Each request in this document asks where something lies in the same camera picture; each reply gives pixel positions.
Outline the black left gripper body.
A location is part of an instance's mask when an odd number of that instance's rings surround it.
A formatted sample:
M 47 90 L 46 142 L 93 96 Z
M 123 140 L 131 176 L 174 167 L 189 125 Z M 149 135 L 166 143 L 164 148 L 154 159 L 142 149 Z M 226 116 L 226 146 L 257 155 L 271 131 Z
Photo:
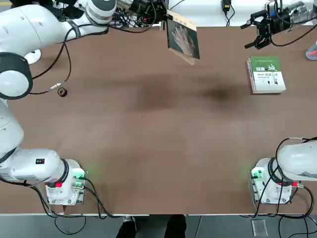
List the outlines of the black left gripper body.
M 154 8 L 158 12 L 161 7 L 161 0 L 134 0 L 131 4 L 131 11 L 141 16 L 154 17 Z

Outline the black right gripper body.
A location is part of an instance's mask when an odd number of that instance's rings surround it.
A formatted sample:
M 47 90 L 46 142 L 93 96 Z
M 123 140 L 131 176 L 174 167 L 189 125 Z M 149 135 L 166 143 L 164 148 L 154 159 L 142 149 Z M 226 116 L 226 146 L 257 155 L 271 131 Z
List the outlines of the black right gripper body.
M 292 24 L 290 23 L 290 15 L 287 11 L 271 12 L 269 30 L 271 34 L 277 34 L 282 31 L 292 30 Z

